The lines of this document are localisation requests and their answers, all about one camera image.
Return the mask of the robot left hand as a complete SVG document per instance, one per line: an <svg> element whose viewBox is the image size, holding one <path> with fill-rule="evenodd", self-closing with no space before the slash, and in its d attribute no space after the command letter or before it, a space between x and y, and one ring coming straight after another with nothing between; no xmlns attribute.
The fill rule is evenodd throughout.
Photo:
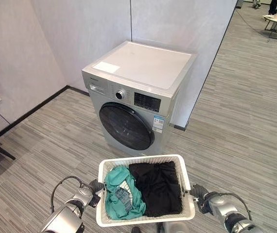
<svg viewBox="0 0 277 233"><path fill-rule="evenodd" d="M96 194L97 192L99 192L99 191L105 189L105 184L104 184L104 183L101 183L101 182L98 182L97 179L92 180L92 181L89 183L89 186L90 186L90 188L92 189L93 194Z"/></svg>

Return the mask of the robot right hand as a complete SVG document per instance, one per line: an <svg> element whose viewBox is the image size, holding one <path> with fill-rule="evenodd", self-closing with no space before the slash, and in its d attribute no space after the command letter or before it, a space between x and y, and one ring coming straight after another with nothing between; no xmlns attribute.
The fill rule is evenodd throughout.
<svg viewBox="0 0 277 233"><path fill-rule="evenodd" d="M190 190L190 195L198 199L204 199L209 191L201 185L194 184Z"/></svg>

